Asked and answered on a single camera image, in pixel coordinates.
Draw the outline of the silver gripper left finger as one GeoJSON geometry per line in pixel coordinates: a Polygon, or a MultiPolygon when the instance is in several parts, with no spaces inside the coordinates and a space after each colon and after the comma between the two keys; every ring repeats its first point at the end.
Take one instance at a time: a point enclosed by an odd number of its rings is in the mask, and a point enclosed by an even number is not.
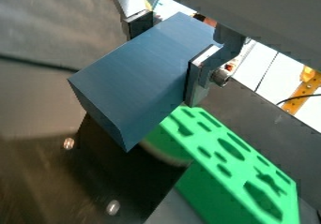
{"type": "Polygon", "coordinates": [[[146,7],[146,0],[113,0],[113,2],[121,14],[127,40],[131,40],[153,28],[153,12],[146,7]]]}

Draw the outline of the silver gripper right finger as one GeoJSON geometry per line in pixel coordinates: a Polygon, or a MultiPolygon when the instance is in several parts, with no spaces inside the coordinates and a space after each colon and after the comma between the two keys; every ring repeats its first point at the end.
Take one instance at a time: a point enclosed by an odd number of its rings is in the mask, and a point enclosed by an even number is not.
{"type": "Polygon", "coordinates": [[[194,107],[208,96],[212,83],[224,86],[228,75],[220,68],[241,53],[246,37],[224,24],[213,33],[214,43],[189,61],[185,103],[194,107]]]}

